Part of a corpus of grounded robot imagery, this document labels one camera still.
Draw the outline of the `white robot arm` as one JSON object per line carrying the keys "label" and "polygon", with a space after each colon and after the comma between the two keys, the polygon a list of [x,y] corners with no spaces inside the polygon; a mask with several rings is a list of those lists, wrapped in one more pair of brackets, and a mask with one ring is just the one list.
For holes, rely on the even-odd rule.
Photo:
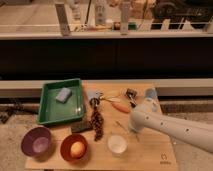
{"label": "white robot arm", "polygon": [[156,90],[147,89],[142,102],[130,113],[130,130],[138,133],[147,127],[213,153],[213,125],[166,116],[158,109]]}

